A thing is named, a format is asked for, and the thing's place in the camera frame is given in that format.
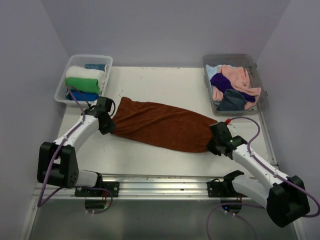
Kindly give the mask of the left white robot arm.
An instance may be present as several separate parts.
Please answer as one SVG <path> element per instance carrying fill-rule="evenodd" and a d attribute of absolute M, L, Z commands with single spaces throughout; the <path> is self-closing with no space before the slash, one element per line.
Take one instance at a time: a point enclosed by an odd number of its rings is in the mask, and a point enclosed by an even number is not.
<path fill-rule="evenodd" d="M 110 116 L 114 110 L 112 99 L 99 97 L 63 136 L 44 142 L 39 149 L 37 181 L 67 189 L 86 187 L 92 196 L 101 195 L 104 190 L 101 174 L 79 169 L 77 152 L 94 133 L 106 135 L 115 129 Z"/>

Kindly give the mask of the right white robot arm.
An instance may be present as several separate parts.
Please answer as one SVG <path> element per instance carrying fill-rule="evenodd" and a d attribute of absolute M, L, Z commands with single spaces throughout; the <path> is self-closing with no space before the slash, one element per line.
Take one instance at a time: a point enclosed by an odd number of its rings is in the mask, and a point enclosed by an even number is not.
<path fill-rule="evenodd" d="M 214 123 L 209 129 L 212 138 L 208 151 L 230 158 L 253 175 L 250 178 L 235 170 L 222 181 L 209 181 L 209 197 L 249 197 L 266 209 L 270 219 L 281 228 L 310 212 L 305 185 L 298 176 L 290 177 L 270 165 L 241 136 L 232 136 L 225 122 Z"/>

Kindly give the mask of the brown towel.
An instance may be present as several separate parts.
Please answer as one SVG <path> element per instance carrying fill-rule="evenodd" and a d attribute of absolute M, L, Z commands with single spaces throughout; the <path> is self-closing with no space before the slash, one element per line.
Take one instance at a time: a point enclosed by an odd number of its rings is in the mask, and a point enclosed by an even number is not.
<path fill-rule="evenodd" d="M 184 108 L 122 97 L 112 134 L 185 153 L 204 153 L 217 120 Z"/>

